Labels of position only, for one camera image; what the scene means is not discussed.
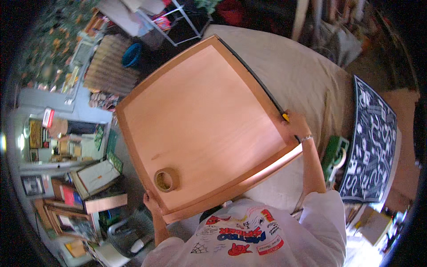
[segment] wooden table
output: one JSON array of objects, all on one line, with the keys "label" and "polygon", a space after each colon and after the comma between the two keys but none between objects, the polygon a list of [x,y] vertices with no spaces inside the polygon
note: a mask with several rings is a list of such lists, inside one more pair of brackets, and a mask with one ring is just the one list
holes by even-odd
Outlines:
[{"label": "wooden table", "polygon": [[[302,152],[267,94],[216,36],[156,70],[117,115],[135,169],[166,223],[244,193]],[[179,178],[169,193],[153,183],[166,167]]]}]

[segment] bracelet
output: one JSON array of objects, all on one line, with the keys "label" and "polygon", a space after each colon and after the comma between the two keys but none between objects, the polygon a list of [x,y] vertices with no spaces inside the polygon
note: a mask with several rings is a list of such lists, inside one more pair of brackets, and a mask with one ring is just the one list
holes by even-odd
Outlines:
[{"label": "bracelet", "polygon": [[313,138],[313,136],[312,135],[307,135],[307,136],[304,136],[303,138],[301,138],[300,139],[300,142],[302,143],[302,142],[304,142],[304,141],[306,141],[306,140],[308,140],[308,139],[312,139]]}]

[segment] blue bowl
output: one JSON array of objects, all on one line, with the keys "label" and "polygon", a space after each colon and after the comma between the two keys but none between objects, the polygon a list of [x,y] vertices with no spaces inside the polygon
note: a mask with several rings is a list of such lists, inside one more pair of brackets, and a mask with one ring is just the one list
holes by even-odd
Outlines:
[{"label": "blue bowl", "polygon": [[123,67],[131,67],[138,64],[139,59],[141,57],[141,50],[141,44],[135,43],[131,45],[122,57]]}]

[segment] hand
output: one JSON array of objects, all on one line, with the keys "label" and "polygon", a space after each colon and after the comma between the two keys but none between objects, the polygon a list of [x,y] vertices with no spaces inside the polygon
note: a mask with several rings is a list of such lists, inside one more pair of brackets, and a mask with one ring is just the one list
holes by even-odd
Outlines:
[{"label": "hand", "polygon": [[282,124],[288,127],[290,134],[296,135],[299,138],[311,135],[310,127],[308,126],[305,116],[290,110],[285,111],[289,116],[289,122],[282,121]]},{"label": "hand", "polygon": [[150,190],[147,190],[147,193],[144,193],[144,205],[151,211],[153,216],[161,216],[162,212],[159,207],[159,203],[154,198],[154,195]]}]

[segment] spider web drawing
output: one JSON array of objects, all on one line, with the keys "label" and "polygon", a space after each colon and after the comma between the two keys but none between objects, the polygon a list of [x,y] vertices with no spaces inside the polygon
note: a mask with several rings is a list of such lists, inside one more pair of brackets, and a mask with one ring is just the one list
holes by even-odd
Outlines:
[{"label": "spider web drawing", "polygon": [[200,244],[199,242],[197,242],[196,244],[194,244],[193,249],[191,250],[190,253],[205,253],[205,252],[208,252],[208,249],[202,244]]}]

